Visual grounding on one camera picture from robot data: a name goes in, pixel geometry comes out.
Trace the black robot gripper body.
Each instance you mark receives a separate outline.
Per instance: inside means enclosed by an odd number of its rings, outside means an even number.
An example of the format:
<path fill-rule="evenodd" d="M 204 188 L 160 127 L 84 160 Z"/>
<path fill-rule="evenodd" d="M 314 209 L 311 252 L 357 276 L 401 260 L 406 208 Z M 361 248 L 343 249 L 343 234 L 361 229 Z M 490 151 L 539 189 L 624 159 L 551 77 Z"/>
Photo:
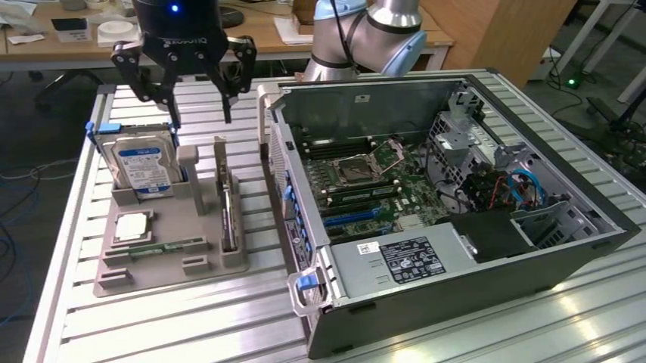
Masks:
<path fill-rule="evenodd" d="M 143 34 L 143 53 L 163 68 L 168 55 L 178 57 L 179 74 L 202 74 L 196 53 L 219 65 L 228 51 L 222 28 L 219 2 L 210 0 L 135 1 L 134 8 Z"/>

